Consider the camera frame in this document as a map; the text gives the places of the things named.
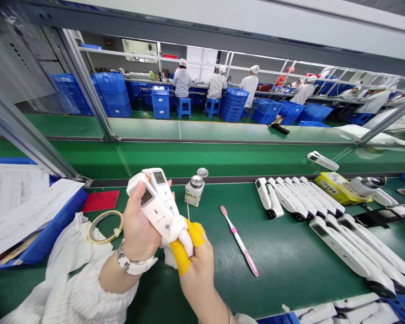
red notebook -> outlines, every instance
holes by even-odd
[[[116,207],[119,193],[119,190],[115,190],[89,194],[81,211],[95,212],[104,209],[114,209]]]

blue stool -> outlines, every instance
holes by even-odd
[[[350,122],[350,124],[356,124],[356,125],[359,125],[359,126],[363,126],[373,116],[375,116],[375,114],[354,113],[351,117],[348,118],[348,121]]]
[[[190,118],[190,107],[191,107],[190,98],[179,98],[176,111],[177,115],[179,115],[179,118],[181,118],[182,115],[189,115]]]
[[[246,119],[247,119],[249,117],[249,113],[251,112],[251,109],[248,108],[247,112],[245,112],[245,110],[246,110],[246,107],[243,108],[243,112],[242,112],[242,115],[240,116],[240,119],[243,118],[243,117],[246,117]]]
[[[221,99],[209,98],[209,99],[207,99],[206,109],[204,110],[204,113],[208,113],[208,116],[210,118],[212,118],[213,114],[217,114],[219,116],[219,113],[221,112],[220,109],[221,109]]]

pink toothbrush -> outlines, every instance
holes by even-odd
[[[226,220],[228,221],[228,224],[229,224],[229,226],[231,228],[231,232],[233,232],[233,234],[234,234],[235,240],[239,244],[238,246],[240,246],[240,249],[242,250],[244,256],[246,257],[246,261],[248,262],[247,264],[249,264],[249,266],[251,267],[251,270],[252,270],[253,274],[256,277],[258,277],[257,267],[255,266],[255,263],[253,262],[253,260],[252,260],[251,256],[249,255],[248,251],[246,250],[246,248],[245,248],[245,246],[244,246],[244,244],[242,242],[242,239],[240,238],[239,234],[237,233],[237,230],[235,229],[234,225],[230,222],[230,219],[228,218],[228,212],[226,211],[225,206],[222,205],[220,208],[221,208],[220,210],[222,211],[222,214],[224,214]]]

ceiling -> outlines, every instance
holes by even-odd
[[[364,5],[375,9],[405,16],[405,0],[345,0],[358,5]]]

wristwatch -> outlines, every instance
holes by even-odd
[[[123,254],[123,244],[125,239],[121,240],[121,243],[117,250],[117,262],[124,272],[130,275],[139,275],[149,270],[158,260],[155,256],[152,256],[146,261],[132,262]]]

